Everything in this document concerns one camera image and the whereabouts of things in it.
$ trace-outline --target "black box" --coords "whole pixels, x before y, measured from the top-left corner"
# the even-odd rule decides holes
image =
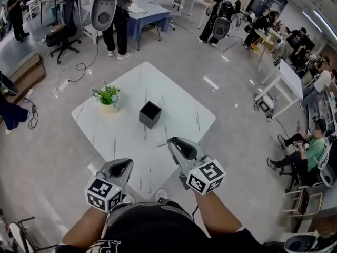
[[[161,112],[161,108],[153,104],[151,101],[148,101],[139,111],[139,121],[151,129],[158,121]]]

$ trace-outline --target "gray floor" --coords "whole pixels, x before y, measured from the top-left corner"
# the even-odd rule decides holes
[[[71,117],[71,111],[91,96],[92,87],[100,88],[104,81],[109,83],[148,61],[216,116],[200,145],[227,172],[216,190],[221,200],[260,242],[273,239],[286,229],[287,222],[279,217],[279,210],[286,202],[284,189],[288,179],[266,165],[267,157],[282,158],[277,135],[284,131],[275,120],[269,123],[264,113],[256,112],[253,106],[253,95],[259,87],[263,88],[260,82],[273,67],[272,59],[266,54],[258,65],[259,56],[245,50],[239,38],[225,38],[216,48],[200,44],[196,37],[201,32],[197,29],[201,10],[201,6],[195,7],[191,16],[175,18],[179,25],[175,31],[162,33],[161,42],[154,31],[145,32],[139,52],[132,47],[136,43],[130,41],[129,50],[134,55],[123,61],[108,57],[101,39],[96,62],[90,66],[92,75],[85,74],[79,82],[70,84],[57,100],[50,96],[55,82],[34,89],[32,100],[39,113],[36,129],[30,130],[24,123],[6,136],[5,125],[1,124],[0,197],[9,221],[36,216],[28,224],[36,240],[43,245],[60,242],[64,232],[88,208],[84,198],[90,176],[88,166],[103,164]],[[239,30],[231,30],[229,35],[244,38],[244,26],[243,23]],[[37,39],[44,36],[45,29],[39,33]],[[80,77],[82,71],[75,69],[76,64],[88,64],[96,54],[88,37],[74,47],[80,53],[64,54],[62,63],[68,69],[61,74],[60,83],[68,77]],[[12,53],[9,49],[1,50],[1,61],[4,55],[14,58],[18,51],[14,49]],[[48,74],[60,68],[46,51],[43,55]],[[205,76],[219,89],[213,89]],[[277,101],[276,110],[282,104],[282,100]],[[295,133],[297,120],[302,124],[305,121],[298,105],[280,115],[279,120],[288,134]],[[182,189],[176,176],[171,176],[164,188],[171,199],[192,213],[193,195]],[[199,215],[196,222],[203,228]]]

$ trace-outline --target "green plant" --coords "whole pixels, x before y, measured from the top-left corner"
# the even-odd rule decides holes
[[[114,105],[117,106],[118,94],[120,89],[115,86],[108,86],[104,82],[104,88],[101,90],[92,89],[93,96],[104,105]]]

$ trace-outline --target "paper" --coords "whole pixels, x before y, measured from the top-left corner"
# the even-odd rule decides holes
[[[131,4],[129,11],[137,14],[139,12],[143,12],[144,10],[142,8],[139,8],[138,5],[134,2]]]

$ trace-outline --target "man in green shirt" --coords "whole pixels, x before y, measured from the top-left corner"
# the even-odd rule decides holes
[[[324,153],[325,148],[325,129],[326,122],[324,119],[317,119],[315,121],[315,130],[312,136],[306,134],[302,128],[298,128],[298,133],[289,138],[284,139],[281,135],[278,136],[279,142],[282,148],[285,148],[295,141],[300,141],[302,143],[298,144],[299,150],[293,152],[291,155],[287,155],[284,159],[280,161],[274,161],[270,158],[267,159],[267,164],[272,169],[276,170],[278,168],[295,164],[299,168],[300,172],[311,171],[317,166],[316,160],[319,160]],[[309,148],[305,151],[303,144],[308,143]]]

